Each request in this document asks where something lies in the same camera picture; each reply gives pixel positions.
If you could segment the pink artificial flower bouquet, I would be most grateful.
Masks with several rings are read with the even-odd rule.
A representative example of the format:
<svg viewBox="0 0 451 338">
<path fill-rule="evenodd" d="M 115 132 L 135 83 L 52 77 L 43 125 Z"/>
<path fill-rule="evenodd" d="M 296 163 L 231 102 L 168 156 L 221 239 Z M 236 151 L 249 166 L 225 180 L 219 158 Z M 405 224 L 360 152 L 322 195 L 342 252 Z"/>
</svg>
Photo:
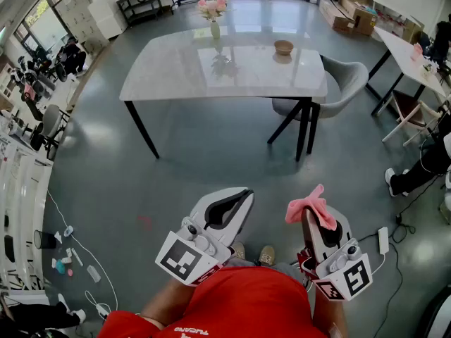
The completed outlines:
<svg viewBox="0 0 451 338">
<path fill-rule="evenodd" d="M 200 0 L 197 8 L 202 17 L 209 22 L 216 22 L 227 10 L 230 0 Z"/>
</svg>

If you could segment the white shelf rack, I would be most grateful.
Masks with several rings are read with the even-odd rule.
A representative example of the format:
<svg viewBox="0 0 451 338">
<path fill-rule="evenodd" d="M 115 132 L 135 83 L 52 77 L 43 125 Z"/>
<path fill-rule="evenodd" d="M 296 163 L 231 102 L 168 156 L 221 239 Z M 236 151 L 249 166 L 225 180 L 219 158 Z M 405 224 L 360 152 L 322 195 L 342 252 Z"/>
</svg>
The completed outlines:
<svg viewBox="0 0 451 338">
<path fill-rule="evenodd" d="M 0 132 L 0 290 L 42 293 L 42 253 L 35 231 L 43 227 L 53 163 Z"/>
</svg>

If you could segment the person's right shoe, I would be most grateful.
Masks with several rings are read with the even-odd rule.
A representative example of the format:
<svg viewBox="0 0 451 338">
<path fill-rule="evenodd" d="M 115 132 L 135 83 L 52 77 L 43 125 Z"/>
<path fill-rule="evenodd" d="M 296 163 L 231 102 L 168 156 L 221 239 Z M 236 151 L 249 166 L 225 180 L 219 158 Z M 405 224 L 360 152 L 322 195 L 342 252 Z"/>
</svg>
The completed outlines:
<svg viewBox="0 0 451 338">
<path fill-rule="evenodd" d="M 266 245 L 260 253 L 259 263 L 265 266 L 272 266 L 275 263 L 275 249 L 271 245 Z"/>
</svg>

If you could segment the person's left forearm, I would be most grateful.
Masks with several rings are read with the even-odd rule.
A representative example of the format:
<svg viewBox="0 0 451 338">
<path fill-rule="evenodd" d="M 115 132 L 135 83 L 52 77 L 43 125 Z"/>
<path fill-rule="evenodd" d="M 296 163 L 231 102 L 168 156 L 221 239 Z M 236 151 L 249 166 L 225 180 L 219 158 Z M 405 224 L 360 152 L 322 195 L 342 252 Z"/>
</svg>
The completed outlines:
<svg viewBox="0 0 451 338">
<path fill-rule="evenodd" d="M 171 278 L 165 287 L 146 304 L 140 316 L 163 329 L 183 317 L 195 290 L 196 287 Z"/>
</svg>

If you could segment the grey upholstered chair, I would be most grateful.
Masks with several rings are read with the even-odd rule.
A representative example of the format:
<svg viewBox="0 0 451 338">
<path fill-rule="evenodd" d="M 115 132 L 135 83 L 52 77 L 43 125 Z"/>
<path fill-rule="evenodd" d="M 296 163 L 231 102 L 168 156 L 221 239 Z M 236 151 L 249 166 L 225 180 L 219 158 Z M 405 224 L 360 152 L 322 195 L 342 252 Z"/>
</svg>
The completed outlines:
<svg viewBox="0 0 451 338">
<path fill-rule="evenodd" d="M 329 57 L 321 57 L 323 67 L 337 83 L 340 90 L 340 99 L 333 103 L 316 103 L 312 98 L 303 98 L 299 101 L 292 99 L 272 99 L 274 111 L 283 116 L 284 121 L 268 139 L 272 144 L 281 132 L 294 120 L 299 121 L 299 134 L 295 159 L 298 161 L 302 153 L 305 137 L 308 137 L 307 153 L 314 147 L 316 127 L 320 119 L 329 119 L 337 116 L 365 87 L 369 79 L 369 72 L 360 62 L 345 63 Z"/>
</svg>

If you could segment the white cabinets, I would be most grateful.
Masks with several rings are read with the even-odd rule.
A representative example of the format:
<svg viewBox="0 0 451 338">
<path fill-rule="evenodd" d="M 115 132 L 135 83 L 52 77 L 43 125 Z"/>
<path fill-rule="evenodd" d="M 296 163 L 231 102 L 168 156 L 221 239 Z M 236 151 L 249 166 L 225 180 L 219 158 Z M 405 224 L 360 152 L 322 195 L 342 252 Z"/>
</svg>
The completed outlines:
<svg viewBox="0 0 451 338">
<path fill-rule="evenodd" d="M 126 29 L 109 0 L 62 0 L 56 4 L 56 11 L 72 36 L 91 54 Z"/>
</svg>

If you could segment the pink cloth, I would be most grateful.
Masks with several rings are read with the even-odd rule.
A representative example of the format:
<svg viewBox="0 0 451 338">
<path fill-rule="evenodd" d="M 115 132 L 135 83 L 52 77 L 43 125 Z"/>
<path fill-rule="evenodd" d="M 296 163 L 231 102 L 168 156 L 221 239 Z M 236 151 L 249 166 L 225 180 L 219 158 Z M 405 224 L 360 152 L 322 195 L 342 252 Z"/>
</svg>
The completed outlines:
<svg viewBox="0 0 451 338">
<path fill-rule="evenodd" d="M 318 184 L 312 193 L 302 199 L 295 199 L 288 204 L 285 215 L 286 223 L 299 223 L 302 221 L 302 213 L 310 208 L 319 219 L 319 225 L 326 229 L 336 231 L 338 223 L 335 217 L 328 211 L 326 200 L 321 197 L 324 186 Z"/>
</svg>

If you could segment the grey marble dining table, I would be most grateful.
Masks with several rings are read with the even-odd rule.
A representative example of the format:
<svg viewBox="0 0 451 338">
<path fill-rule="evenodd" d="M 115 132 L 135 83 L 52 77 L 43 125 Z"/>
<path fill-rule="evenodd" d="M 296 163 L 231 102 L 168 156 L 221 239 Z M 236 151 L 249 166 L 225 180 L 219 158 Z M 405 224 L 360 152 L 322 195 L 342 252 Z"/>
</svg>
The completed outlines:
<svg viewBox="0 0 451 338">
<path fill-rule="evenodd" d="M 308 35 L 261 28 L 239 31 L 221 27 L 214 39 L 208 29 L 154 38 L 133 63 L 120 99 L 151 152 L 156 147 L 134 103 L 173 99 L 282 98 L 299 101 L 327 95 L 320 54 Z M 289 56 L 276 53 L 274 42 L 287 40 Z"/>
</svg>

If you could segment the grey office chair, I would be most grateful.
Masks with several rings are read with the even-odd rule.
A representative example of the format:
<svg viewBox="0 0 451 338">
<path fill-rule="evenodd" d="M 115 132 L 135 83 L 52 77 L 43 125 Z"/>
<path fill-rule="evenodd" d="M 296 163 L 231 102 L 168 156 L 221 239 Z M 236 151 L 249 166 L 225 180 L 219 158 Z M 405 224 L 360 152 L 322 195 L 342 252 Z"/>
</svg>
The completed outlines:
<svg viewBox="0 0 451 338">
<path fill-rule="evenodd" d="M 33 130 L 30 146 L 39 151 L 41 147 L 47 153 L 47 159 L 53 161 L 59 147 L 57 137 L 64 132 L 70 115 L 57 105 L 49 105 L 44 112 L 41 123 Z"/>
</svg>

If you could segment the white rectangular table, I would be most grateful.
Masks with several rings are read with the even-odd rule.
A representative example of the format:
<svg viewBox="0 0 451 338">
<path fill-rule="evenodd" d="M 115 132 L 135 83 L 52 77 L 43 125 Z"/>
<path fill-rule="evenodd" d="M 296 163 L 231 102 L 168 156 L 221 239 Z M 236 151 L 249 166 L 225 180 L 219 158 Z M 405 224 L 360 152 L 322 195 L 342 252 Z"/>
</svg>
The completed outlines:
<svg viewBox="0 0 451 338">
<path fill-rule="evenodd" d="M 438 94 L 438 96 L 440 96 L 441 98 L 447 100 L 445 91 L 439 83 L 438 78 L 435 75 L 424 77 L 420 73 L 420 68 L 422 67 L 423 63 L 426 62 L 426 60 L 422 55 L 420 55 L 420 57 L 418 57 L 416 61 L 411 58 L 411 55 L 414 53 L 414 46 L 412 44 L 379 27 L 375 27 L 373 31 L 381 38 L 381 41 L 387 47 L 387 51 L 369 72 L 369 80 L 366 84 L 366 89 L 369 90 L 378 100 L 378 104 L 371 112 L 372 115 L 375 115 L 378 111 L 380 111 L 383 105 L 388 102 L 390 94 L 393 92 L 393 90 L 396 88 L 397 84 L 403 77 L 408 77 L 409 79 L 420 84 L 414 95 L 414 98 L 416 100 L 419 99 L 425 88 L 430 89 L 434 93 Z M 401 73 L 396 81 L 392 84 L 390 89 L 387 91 L 387 93 L 384 96 L 381 96 L 369 84 L 369 81 L 391 56 L 395 59 L 397 66 L 401 70 Z"/>
</svg>

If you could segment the person's red shirt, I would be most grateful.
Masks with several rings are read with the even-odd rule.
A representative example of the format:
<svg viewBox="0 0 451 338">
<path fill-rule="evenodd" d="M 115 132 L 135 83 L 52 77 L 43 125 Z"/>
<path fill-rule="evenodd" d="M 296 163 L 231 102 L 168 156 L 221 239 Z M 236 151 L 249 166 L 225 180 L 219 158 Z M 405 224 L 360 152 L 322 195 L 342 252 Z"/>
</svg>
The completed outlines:
<svg viewBox="0 0 451 338">
<path fill-rule="evenodd" d="M 222 268 L 194 291 L 182 318 L 159 329 L 112 312 L 98 338 L 326 338 L 314 327 L 306 289 L 271 268 Z"/>
</svg>

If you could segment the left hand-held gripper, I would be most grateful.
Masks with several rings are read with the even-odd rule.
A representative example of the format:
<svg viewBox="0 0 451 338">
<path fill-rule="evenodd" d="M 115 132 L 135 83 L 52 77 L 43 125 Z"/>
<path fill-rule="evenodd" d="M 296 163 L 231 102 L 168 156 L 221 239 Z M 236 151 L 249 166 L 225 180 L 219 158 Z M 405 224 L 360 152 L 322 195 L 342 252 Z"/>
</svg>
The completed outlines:
<svg viewBox="0 0 451 338">
<path fill-rule="evenodd" d="M 155 263 L 184 285 L 196 287 L 231 258 L 230 249 L 254 203 L 254 192 L 232 187 L 203 196 L 177 232 L 170 231 Z"/>
</svg>

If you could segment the person's right forearm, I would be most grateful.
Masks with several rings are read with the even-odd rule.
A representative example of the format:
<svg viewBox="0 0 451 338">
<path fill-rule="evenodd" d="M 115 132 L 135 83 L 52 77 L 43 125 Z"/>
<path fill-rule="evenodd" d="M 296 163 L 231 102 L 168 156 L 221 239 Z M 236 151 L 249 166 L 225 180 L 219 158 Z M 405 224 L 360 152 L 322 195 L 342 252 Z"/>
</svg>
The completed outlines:
<svg viewBox="0 0 451 338">
<path fill-rule="evenodd" d="M 349 338 L 345 312 L 341 301 L 329 301 L 316 288 L 313 324 L 327 338 Z"/>
</svg>

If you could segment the person's grey trousers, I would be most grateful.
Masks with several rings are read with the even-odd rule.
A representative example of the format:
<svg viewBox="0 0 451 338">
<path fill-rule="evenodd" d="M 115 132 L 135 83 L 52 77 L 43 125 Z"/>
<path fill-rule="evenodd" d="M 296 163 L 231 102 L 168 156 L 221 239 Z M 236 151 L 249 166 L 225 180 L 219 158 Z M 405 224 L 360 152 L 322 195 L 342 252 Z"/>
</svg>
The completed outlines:
<svg viewBox="0 0 451 338">
<path fill-rule="evenodd" d="M 242 267 L 265 267 L 276 270 L 282 274 L 285 274 L 294 280 L 297 280 L 301 285 L 304 285 L 304 276 L 298 268 L 288 263 L 276 263 L 275 265 L 269 265 L 268 263 L 260 263 L 259 261 L 247 261 L 238 257 L 231 258 L 226 268 L 242 268 Z"/>
</svg>

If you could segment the black metal shelf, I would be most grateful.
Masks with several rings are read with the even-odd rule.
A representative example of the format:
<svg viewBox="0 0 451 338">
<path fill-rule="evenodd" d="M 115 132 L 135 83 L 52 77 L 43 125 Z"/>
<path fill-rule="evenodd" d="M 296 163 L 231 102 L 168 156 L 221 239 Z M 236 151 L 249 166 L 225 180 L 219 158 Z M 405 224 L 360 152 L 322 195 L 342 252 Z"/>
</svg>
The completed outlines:
<svg viewBox="0 0 451 338">
<path fill-rule="evenodd" d="M 177 0 L 117 0 L 119 11 L 128 26 L 144 20 L 157 20 L 165 12 L 173 13 Z"/>
</svg>

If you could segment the wooden bowl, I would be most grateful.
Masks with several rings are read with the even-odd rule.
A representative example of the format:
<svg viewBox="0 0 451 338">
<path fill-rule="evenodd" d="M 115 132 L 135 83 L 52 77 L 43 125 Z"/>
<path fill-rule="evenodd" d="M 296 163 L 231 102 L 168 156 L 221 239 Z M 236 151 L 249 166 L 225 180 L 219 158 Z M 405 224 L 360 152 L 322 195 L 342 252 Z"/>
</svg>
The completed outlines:
<svg viewBox="0 0 451 338">
<path fill-rule="evenodd" d="M 292 42 L 287 40 L 277 40 L 274 42 L 276 53 L 281 56 L 289 56 L 294 49 Z"/>
</svg>

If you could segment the black mesh waste basket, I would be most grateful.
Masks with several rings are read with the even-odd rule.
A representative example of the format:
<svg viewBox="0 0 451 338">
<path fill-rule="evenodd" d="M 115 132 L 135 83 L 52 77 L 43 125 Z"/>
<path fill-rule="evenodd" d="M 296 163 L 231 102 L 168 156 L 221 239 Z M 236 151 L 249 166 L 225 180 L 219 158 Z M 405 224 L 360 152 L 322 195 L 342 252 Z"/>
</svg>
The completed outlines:
<svg viewBox="0 0 451 338">
<path fill-rule="evenodd" d="M 36 249 L 55 249 L 57 243 L 53 234 L 40 230 L 34 231 L 33 241 Z"/>
</svg>

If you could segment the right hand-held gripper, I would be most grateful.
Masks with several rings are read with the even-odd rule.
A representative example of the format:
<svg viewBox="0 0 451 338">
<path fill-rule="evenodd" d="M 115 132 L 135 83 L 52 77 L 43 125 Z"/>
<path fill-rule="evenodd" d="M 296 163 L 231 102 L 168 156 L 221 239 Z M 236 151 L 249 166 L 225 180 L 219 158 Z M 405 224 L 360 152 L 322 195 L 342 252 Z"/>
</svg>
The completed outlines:
<svg viewBox="0 0 451 338">
<path fill-rule="evenodd" d="M 322 227 L 310 207 L 302 213 L 304 243 L 313 257 L 299 253 L 299 268 L 329 301 L 350 301 L 373 282 L 369 257 L 352 238 L 348 219 L 332 206 L 327 210 L 335 230 Z M 338 250 L 330 256 L 332 249 Z"/>
</svg>

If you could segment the wooden folding chair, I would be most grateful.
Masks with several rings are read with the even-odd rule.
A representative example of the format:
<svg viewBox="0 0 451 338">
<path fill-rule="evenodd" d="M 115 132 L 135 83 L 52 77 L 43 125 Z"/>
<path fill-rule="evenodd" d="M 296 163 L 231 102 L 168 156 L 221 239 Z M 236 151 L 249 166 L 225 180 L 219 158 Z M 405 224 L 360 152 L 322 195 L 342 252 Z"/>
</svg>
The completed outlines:
<svg viewBox="0 0 451 338">
<path fill-rule="evenodd" d="M 403 143 L 403 146 L 407 146 L 419 135 L 425 132 L 431 132 L 432 124 L 437 123 L 443 116 L 443 112 L 434 111 L 422 100 L 417 100 L 413 96 L 397 90 L 390 93 L 387 101 L 377 111 L 376 115 L 379 116 L 388 106 L 394 106 L 397 111 L 397 126 L 382 139 L 383 143 L 386 143 L 399 131 L 407 127 L 410 130 L 416 130 Z"/>
</svg>

